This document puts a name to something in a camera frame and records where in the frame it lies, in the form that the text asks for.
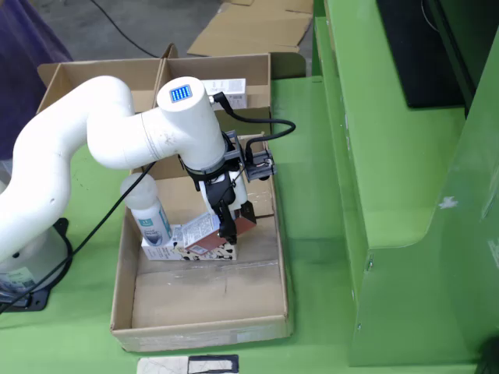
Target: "bottle label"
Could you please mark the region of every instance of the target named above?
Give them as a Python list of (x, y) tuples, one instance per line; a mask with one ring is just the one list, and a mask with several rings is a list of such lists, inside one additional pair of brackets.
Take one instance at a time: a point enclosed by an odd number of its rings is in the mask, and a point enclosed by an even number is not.
[(139, 223), (140, 223), (140, 226), (144, 226), (146, 228), (147, 226), (152, 226), (153, 225), (153, 220), (151, 220), (150, 218), (148, 218), (146, 220), (139, 220)]
[(166, 218), (163, 207), (157, 212), (156, 217), (139, 220), (140, 229), (147, 243), (152, 246), (158, 246), (166, 243), (172, 237), (172, 228)]

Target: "blue display panel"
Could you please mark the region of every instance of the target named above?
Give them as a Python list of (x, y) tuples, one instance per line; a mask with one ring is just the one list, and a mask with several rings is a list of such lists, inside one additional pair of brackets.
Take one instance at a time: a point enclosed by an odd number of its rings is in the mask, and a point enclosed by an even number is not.
[(188, 97), (192, 97), (193, 93), (190, 90), (190, 86), (186, 84), (185, 86), (175, 88), (170, 91), (170, 95), (172, 96), (172, 102), (181, 101), (187, 99)]

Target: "green metal cabinet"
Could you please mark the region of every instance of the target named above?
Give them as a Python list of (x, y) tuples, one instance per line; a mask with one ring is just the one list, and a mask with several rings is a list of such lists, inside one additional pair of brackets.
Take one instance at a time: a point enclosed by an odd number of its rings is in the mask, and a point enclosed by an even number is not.
[(356, 306), (350, 364), (469, 362), (499, 334), (499, 37), (466, 120), (411, 110), (376, 1), (321, 4), (313, 71)]

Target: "green table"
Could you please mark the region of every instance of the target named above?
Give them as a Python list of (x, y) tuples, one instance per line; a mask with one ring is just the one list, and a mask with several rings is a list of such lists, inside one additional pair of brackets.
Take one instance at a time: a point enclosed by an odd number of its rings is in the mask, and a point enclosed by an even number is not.
[[(297, 124), (295, 133), (271, 142), (296, 332), (287, 339), (168, 355), (238, 354), (245, 374), (311, 368), (315, 373), (472, 372), (470, 366), (348, 368), (355, 316), (342, 226), (335, 214), (338, 191), (322, 78), (273, 83), (273, 103), (274, 117)], [(71, 173), (73, 195), (65, 217), (76, 245), (118, 198), (126, 172), (104, 169), (82, 149), (73, 158)], [(136, 372), (142, 355), (124, 352), (109, 333), (122, 213), (116, 212), (75, 258), (43, 312), (0, 316), (0, 372)]]

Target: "cardboard box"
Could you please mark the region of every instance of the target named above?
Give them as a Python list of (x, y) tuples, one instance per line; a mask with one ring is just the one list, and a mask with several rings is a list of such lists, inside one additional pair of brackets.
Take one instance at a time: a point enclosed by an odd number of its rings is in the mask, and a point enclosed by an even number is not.
[[(43, 65), (39, 72), (48, 89), (40, 110), (83, 81), (103, 74), (127, 83), (136, 111), (145, 111), (155, 105), (154, 96), (166, 79), (171, 79), (170, 72), (173, 76), (193, 72), (201, 79), (231, 79), (241, 77), (241, 71), (249, 86), (261, 89), (253, 91), (249, 100), (265, 103), (246, 109), (250, 112), (247, 116), (256, 117), (251, 111), (261, 111), (268, 118), (271, 78), (305, 76), (305, 61), (297, 54), (277, 53), (222, 60), (163, 58)], [(150, 174), (159, 184), (160, 199), (173, 224), (185, 223), (206, 210), (176, 157), (159, 161)], [(291, 335), (272, 179), (251, 182), (247, 189), (255, 214), (268, 217), (260, 218), (254, 229), (241, 235), (236, 261), (149, 261), (140, 248), (139, 229), (126, 211), (111, 333), (127, 351), (198, 348)]]
[[(190, 177), (153, 168), (173, 224), (206, 210)], [(236, 261), (149, 261), (131, 213), (122, 226), (111, 333), (127, 351), (167, 351), (287, 337), (286, 277), (273, 180), (246, 185), (257, 226), (238, 238)]]

